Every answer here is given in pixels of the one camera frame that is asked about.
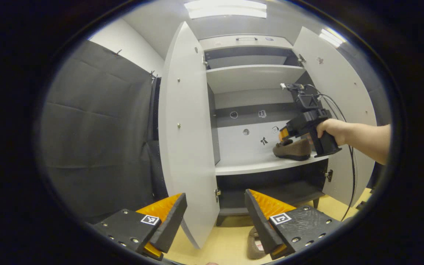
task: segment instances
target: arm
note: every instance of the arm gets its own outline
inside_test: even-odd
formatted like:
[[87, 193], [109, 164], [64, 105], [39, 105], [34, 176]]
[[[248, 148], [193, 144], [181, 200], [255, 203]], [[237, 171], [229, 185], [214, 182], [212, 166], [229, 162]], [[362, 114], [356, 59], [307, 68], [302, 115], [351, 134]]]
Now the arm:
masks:
[[338, 145], [348, 144], [382, 165], [387, 162], [391, 127], [352, 124], [328, 119], [317, 126], [318, 137], [323, 131], [333, 135]]

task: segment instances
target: wooden floor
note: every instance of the wooden floor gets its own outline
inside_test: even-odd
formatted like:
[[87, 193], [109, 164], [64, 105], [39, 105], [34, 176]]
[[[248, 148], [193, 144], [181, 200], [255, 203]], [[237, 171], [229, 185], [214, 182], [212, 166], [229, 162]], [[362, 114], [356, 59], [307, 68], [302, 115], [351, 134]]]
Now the wooden floor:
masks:
[[[368, 188], [364, 190], [361, 198], [355, 203], [353, 208], [350, 208], [346, 218], [358, 212], [356, 206], [361, 201], [367, 201], [371, 195], [370, 191]], [[313, 206], [311, 201], [304, 204]], [[338, 220], [341, 220], [346, 209], [347, 206], [345, 204], [328, 195], [321, 197], [318, 205], [319, 211]], [[246, 257], [246, 240], [251, 228], [253, 228], [253, 223], [248, 216], [228, 217], [222, 223], [222, 226], [214, 226], [204, 247], [197, 250], [192, 246], [180, 227], [170, 251], [165, 254], [165, 258], [187, 265], [206, 265], [209, 262], [217, 263], [218, 265], [258, 265], [271, 262], [269, 255], [258, 260]]]

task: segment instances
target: cabinet leg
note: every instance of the cabinet leg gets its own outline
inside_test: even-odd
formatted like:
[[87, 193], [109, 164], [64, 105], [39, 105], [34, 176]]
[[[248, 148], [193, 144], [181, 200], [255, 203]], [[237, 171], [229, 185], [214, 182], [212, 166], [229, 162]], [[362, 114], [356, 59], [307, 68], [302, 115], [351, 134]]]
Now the cabinet leg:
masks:
[[217, 226], [221, 226], [222, 223], [223, 223], [223, 220], [225, 220], [225, 218], [226, 218], [226, 216], [222, 216], [222, 215], [217, 216], [217, 223], [216, 223], [216, 225]]
[[315, 200], [313, 200], [313, 208], [317, 209], [318, 208], [318, 202], [320, 201], [320, 198], [316, 198]]

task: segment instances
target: brown loafer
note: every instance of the brown loafer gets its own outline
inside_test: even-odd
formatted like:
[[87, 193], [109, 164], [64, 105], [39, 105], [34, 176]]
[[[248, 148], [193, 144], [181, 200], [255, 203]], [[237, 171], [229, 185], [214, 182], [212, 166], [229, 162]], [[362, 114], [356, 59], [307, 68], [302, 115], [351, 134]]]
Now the brown loafer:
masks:
[[259, 259], [266, 256], [266, 253], [264, 253], [263, 245], [261, 244], [261, 241], [259, 240], [258, 232], [256, 231], [256, 228], [252, 228], [250, 233], [248, 234], [248, 247], [246, 250], [246, 255], [250, 259]]
[[289, 141], [276, 143], [272, 151], [278, 158], [303, 161], [310, 158], [312, 148], [307, 139], [300, 139], [299, 141], [291, 143], [289, 143]]

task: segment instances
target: human hand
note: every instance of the human hand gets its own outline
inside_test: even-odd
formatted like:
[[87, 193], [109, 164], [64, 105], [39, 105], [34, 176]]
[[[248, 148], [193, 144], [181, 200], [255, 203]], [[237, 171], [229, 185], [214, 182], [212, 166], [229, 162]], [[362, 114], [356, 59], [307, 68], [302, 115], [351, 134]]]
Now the human hand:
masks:
[[323, 136], [323, 132], [331, 134], [338, 146], [346, 144], [346, 139], [349, 131], [351, 130], [351, 124], [337, 120], [327, 119], [317, 126], [317, 135], [319, 138]]

